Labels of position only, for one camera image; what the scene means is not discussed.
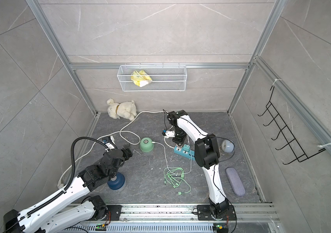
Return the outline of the teal USB charger adapter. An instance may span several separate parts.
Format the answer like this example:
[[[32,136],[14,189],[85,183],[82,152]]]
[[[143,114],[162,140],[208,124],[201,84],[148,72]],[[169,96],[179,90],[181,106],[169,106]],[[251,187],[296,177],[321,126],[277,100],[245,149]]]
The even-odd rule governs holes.
[[[190,146],[189,145],[184,145],[183,146],[183,151],[184,151],[184,153],[189,153],[190,152]]]

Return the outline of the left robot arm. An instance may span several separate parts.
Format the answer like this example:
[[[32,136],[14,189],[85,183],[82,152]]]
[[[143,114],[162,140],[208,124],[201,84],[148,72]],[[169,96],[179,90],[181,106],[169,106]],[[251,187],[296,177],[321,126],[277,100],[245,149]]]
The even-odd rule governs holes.
[[[103,156],[94,164],[76,173],[75,145],[78,141],[89,140],[105,148]],[[57,233],[82,221],[94,219],[110,220],[106,203],[97,195],[87,198],[80,205],[66,210],[65,208],[77,199],[88,195],[109,180],[115,178],[118,169],[132,157],[129,144],[119,149],[111,138],[104,141],[82,136],[71,145],[71,174],[66,185],[41,202],[17,211],[15,209],[3,217],[5,233]]]

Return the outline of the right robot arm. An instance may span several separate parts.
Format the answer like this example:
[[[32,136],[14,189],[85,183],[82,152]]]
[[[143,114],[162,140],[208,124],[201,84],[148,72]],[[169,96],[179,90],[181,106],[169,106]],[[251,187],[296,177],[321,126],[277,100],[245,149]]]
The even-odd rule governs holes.
[[[174,143],[182,146],[187,136],[194,142],[195,162],[203,169],[208,184],[210,211],[215,219],[224,218],[232,205],[220,179],[217,137],[198,127],[184,110],[167,112],[166,119],[174,127]]]

